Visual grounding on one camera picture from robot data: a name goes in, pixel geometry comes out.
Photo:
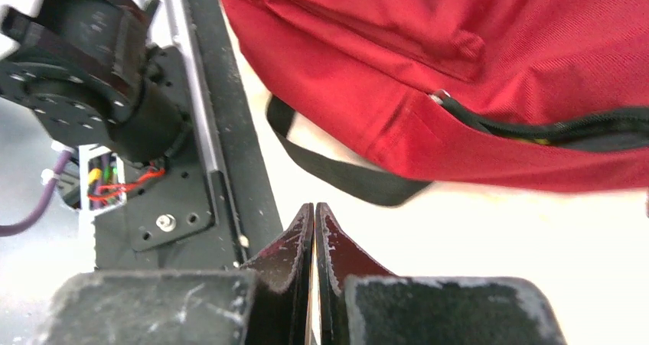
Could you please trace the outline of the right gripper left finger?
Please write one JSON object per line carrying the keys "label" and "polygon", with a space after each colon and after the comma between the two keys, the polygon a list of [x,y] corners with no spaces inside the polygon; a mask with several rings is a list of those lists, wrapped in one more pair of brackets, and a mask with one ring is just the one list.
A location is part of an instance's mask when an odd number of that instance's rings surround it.
{"label": "right gripper left finger", "polygon": [[35,344],[310,344],[312,204],[238,269],[103,271],[54,294]]}

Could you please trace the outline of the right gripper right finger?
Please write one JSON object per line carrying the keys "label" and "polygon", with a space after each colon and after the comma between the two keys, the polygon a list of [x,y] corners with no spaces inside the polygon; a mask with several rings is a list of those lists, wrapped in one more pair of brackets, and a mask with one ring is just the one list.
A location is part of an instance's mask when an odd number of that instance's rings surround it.
{"label": "right gripper right finger", "polygon": [[515,277],[399,276],[315,207],[324,344],[563,344],[537,286]]}

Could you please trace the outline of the red student backpack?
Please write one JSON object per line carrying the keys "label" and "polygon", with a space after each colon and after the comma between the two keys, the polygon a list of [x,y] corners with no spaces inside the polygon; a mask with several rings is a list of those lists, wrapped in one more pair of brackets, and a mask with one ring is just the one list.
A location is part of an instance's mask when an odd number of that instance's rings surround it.
{"label": "red student backpack", "polygon": [[648,0],[221,2],[282,146],[348,194],[648,186]]}

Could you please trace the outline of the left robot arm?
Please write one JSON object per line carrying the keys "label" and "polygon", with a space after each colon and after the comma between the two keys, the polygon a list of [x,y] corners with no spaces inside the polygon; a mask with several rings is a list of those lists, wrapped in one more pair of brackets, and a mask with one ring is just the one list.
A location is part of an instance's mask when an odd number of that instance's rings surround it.
{"label": "left robot arm", "polygon": [[55,141],[98,144],[148,163],[191,135],[176,48],[148,40],[160,5],[147,0],[42,0],[35,16],[1,10],[1,96],[29,109]]}

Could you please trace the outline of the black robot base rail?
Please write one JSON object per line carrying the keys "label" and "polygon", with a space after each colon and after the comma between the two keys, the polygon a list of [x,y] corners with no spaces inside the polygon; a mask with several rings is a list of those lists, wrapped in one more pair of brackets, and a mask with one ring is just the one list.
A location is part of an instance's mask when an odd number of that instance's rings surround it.
{"label": "black robot base rail", "polygon": [[94,228],[99,269],[237,268],[282,224],[220,0],[161,0],[150,37],[174,70],[165,88],[191,100],[197,163],[80,227]]}

